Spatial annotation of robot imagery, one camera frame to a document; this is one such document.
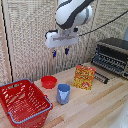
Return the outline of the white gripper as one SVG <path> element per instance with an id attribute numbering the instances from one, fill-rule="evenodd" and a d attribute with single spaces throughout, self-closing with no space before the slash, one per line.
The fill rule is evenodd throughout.
<path id="1" fill-rule="evenodd" d="M 72 30 L 69 33 L 66 30 L 63 30 L 62 33 L 59 33 L 58 30 L 49 30 L 46 34 L 45 45 L 48 48 L 55 48 L 60 46 L 73 45 L 78 42 L 78 34 Z M 65 55 L 69 54 L 69 48 L 65 48 Z M 53 58 L 57 55 L 57 50 L 52 51 Z"/>

